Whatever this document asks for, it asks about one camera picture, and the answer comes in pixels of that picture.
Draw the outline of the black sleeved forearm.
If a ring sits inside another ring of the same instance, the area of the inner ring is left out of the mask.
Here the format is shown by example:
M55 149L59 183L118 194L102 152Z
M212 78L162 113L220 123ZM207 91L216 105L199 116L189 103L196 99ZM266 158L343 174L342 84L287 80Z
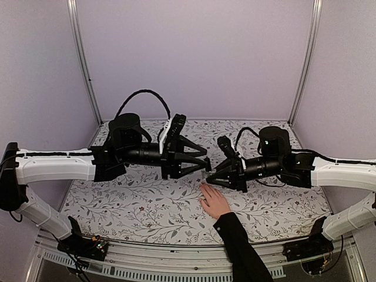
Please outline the black sleeved forearm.
M233 267L233 281L273 281L255 249L250 245L246 230L235 213L223 214L214 224Z

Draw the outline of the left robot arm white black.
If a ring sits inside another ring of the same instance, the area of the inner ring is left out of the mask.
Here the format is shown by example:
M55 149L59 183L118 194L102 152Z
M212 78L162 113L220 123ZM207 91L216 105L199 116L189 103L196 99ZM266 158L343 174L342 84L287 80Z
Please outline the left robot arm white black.
M182 136L185 115L169 119L160 140L151 136L135 113L115 117L108 124L103 145L74 151L36 152L8 143L1 161L1 210L17 212L52 233L75 255L87 250L78 222L42 201L28 184L53 180L108 182L126 173L129 165L161 168L162 179L179 179L211 169L207 150Z

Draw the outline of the person's bare hand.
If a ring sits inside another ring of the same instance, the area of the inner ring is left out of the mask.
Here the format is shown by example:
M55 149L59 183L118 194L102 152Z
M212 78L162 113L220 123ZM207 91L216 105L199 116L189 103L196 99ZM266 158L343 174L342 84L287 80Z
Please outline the person's bare hand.
M220 216L231 212L226 198L217 189L202 183L200 190L203 195L199 199L200 205L209 216L218 220Z

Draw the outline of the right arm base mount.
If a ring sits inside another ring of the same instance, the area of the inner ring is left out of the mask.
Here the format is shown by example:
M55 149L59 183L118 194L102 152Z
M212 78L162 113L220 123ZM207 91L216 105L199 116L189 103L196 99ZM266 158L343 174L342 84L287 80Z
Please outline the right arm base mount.
M287 261L306 259L334 250L332 241L323 235L323 224L326 218L324 216L314 222L307 239L283 244L283 255Z

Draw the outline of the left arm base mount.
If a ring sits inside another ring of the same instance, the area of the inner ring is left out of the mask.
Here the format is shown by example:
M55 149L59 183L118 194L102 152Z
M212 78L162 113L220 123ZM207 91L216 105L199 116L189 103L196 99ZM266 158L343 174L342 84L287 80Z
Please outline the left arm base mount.
M71 216L68 216L71 228L71 235L63 240L58 240L58 250L65 253L104 261L108 252L109 241L100 235L85 238L82 235L78 222Z

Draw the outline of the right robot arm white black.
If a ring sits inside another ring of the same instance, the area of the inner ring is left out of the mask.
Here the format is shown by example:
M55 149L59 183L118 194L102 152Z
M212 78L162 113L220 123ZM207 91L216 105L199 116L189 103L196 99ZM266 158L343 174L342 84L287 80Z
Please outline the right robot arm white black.
M294 187L338 186L370 191L360 202L315 221L310 239L304 242L308 256L316 256L325 249L327 240L375 221L375 162L333 159L313 150L293 149L288 131L277 126L264 127L256 135L260 156L252 159L241 155L236 142L219 137L217 144L226 159L206 181L246 192L247 181L275 176Z

